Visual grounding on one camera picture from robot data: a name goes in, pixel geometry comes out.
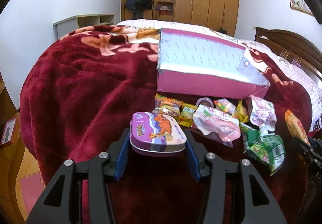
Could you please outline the orange rice cracker packet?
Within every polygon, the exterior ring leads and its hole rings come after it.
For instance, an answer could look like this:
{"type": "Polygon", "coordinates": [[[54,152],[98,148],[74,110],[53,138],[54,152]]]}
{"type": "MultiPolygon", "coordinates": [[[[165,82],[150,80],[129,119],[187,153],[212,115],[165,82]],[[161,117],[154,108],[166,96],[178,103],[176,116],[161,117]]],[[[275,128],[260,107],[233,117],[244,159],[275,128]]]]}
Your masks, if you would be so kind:
{"type": "Polygon", "coordinates": [[[292,137],[296,137],[306,145],[311,146],[301,121],[289,109],[285,111],[284,120],[292,137]]]}

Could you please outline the pink white jelly pouch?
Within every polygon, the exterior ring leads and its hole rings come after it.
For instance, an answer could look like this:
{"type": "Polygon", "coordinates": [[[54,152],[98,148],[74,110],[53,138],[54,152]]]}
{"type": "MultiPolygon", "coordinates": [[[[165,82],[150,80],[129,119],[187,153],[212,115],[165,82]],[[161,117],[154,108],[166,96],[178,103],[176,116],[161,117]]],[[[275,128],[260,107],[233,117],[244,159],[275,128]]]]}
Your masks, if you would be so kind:
{"type": "Polygon", "coordinates": [[[205,105],[200,105],[194,112],[193,125],[208,139],[230,148],[241,136],[238,119],[205,105]]]}

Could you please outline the green snack packet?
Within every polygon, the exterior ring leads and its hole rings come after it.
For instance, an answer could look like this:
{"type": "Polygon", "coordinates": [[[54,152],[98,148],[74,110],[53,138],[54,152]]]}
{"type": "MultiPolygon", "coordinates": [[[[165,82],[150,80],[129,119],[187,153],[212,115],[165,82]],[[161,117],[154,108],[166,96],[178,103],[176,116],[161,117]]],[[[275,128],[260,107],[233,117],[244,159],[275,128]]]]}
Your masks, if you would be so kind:
{"type": "Polygon", "coordinates": [[[244,143],[244,153],[270,170],[274,175],[283,165],[285,160],[285,146],[280,136],[269,133],[266,126],[258,130],[240,123],[241,134],[244,143]]]}

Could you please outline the purple cartoon candy tin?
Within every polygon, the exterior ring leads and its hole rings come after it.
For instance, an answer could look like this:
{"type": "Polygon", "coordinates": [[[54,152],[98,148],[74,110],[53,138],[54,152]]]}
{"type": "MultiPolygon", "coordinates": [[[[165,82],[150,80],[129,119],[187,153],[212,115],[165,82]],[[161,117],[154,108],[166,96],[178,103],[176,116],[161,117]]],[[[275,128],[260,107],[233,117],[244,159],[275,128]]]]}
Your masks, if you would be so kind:
{"type": "Polygon", "coordinates": [[[136,112],[130,122],[129,141],[141,155],[165,157],[184,151],[187,137],[169,115],[136,112]]]}

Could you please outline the braised egg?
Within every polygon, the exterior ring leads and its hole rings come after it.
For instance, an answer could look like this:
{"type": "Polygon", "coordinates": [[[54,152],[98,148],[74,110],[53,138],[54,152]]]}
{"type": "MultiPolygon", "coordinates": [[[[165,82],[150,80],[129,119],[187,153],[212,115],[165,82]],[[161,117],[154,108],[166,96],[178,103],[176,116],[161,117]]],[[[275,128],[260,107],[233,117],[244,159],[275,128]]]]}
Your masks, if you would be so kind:
{"type": "Polygon", "coordinates": [[[204,105],[212,108],[215,107],[213,101],[208,97],[199,98],[196,102],[196,107],[199,107],[200,105],[204,105]]]}

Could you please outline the clear gummy bag rainbow edge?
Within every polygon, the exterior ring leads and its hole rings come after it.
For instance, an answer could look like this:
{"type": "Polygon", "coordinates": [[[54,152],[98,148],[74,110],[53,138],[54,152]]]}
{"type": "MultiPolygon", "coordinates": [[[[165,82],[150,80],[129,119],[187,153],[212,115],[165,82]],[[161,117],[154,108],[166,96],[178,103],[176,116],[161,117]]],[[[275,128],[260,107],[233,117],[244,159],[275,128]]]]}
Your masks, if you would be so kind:
{"type": "Polygon", "coordinates": [[[235,115],[236,112],[236,106],[230,102],[228,99],[218,99],[214,101],[215,107],[227,114],[230,114],[232,116],[235,115]]]}

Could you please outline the white pink spouted pouch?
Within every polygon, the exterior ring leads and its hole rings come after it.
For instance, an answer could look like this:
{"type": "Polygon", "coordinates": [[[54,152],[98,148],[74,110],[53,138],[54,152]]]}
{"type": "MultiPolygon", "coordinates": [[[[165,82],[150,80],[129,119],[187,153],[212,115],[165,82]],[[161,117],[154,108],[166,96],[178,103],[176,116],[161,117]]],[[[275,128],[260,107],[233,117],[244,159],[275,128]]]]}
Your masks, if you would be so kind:
{"type": "Polygon", "coordinates": [[[250,122],[261,130],[275,132],[277,117],[273,103],[251,95],[247,100],[250,122]]]}

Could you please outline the burger gummy candy packet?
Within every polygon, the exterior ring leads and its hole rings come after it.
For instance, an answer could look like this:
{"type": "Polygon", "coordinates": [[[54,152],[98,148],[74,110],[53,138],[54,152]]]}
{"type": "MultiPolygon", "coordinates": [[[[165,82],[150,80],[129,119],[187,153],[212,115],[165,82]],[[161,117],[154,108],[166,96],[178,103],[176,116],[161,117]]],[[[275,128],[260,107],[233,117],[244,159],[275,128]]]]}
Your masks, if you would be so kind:
{"type": "Polygon", "coordinates": [[[182,104],[183,101],[156,94],[154,97],[155,107],[152,112],[177,117],[180,114],[182,104]]]}

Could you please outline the red floral fleece blanket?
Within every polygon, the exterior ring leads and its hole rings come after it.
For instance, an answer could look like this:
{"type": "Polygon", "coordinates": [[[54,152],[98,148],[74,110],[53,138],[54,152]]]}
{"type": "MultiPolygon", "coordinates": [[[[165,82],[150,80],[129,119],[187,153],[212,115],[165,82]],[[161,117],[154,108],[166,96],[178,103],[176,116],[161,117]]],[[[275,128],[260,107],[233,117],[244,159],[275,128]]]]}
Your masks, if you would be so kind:
{"type": "MultiPolygon", "coordinates": [[[[28,223],[107,223],[105,202],[89,199],[78,166],[117,141],[136,111],[150,111],[157,91],[158,47],[132,44],[123,27],[94,26],[53,43],[20,94],[22,139],[47,187],[28,223]]],[[[130,153],[126,175],[103,189],[116,223],[200,223],[208,180],[196,183],[183,155],[130,153]]]]}

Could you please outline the pink foam floor mat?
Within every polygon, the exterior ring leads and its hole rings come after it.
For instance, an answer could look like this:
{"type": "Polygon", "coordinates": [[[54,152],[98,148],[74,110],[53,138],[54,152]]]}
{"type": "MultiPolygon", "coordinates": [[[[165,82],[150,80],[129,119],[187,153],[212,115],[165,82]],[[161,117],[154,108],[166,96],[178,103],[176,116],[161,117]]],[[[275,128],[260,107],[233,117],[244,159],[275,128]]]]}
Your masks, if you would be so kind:
{"type": "Polygon", "coordinates": [[[29,216],[41,193],[45,189],[43,177],[40,172],[34,172],[20,179],[22,199],[26,210],[26,218],[29,216]]]}

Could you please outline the wooden nightstand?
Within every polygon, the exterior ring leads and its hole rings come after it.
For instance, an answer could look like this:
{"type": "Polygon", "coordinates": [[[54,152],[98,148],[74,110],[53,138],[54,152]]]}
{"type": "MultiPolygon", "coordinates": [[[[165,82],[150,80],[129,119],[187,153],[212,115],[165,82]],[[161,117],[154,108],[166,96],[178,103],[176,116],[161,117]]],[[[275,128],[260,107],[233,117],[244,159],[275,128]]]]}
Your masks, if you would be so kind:
{"type": "Polygon", "coordinates": [[[17,177],[24,153],[20,113],[1,79],[1,213],[12,223],[24,220],[16,198],[17,177]]]}

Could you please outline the pink cardboard box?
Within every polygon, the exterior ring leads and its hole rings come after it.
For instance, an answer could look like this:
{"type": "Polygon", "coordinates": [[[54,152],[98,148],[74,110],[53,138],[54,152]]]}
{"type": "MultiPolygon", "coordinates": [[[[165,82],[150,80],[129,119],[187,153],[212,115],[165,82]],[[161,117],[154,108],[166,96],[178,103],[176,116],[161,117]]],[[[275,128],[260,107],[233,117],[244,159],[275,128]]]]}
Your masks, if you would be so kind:
{"type": "Polygon", "coordinates": [[[165,93],[246,99],[270,88],[247,46],[176,29],[160,31],[157,71],[157,90],[165,93]]]}

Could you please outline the wooden headboard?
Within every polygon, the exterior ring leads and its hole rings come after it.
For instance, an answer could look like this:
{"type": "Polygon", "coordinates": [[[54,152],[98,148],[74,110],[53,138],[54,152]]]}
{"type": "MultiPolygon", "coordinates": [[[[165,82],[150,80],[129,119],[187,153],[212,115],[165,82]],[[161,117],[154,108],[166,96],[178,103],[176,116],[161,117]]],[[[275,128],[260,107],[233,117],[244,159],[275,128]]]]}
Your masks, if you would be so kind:
{"type": "Polygon", "coordinates": [[[321,50],[303,36],[281,29],[255,27],[255,41],[269,47],[273,53],[300,65],[321,87],[321,50]]]}

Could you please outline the grey low bookshelf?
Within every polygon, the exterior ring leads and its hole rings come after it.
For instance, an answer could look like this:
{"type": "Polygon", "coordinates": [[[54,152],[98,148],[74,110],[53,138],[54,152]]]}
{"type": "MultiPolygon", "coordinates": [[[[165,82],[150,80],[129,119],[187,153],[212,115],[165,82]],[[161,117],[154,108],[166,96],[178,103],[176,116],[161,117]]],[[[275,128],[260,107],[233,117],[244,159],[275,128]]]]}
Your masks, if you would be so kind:
{"type": "Polygon", "coordinates": [[[114,25],[115,14],[87,14],[75,15],[53,24],[55,39],[87,26],[114,25]]]}

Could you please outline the framed wall picture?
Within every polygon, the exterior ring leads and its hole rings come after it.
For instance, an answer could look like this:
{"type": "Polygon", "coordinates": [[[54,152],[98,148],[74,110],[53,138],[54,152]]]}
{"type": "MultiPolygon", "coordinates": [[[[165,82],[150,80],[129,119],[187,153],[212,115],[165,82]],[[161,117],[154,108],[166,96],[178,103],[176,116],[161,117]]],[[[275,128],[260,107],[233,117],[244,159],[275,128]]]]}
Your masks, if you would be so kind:
{"type": "Polygon", "coordinates": [[[290,7],[293,10],[304,12],[308,15],[313,16],[313,13],[304,0],[290,0],[290,7]]]}

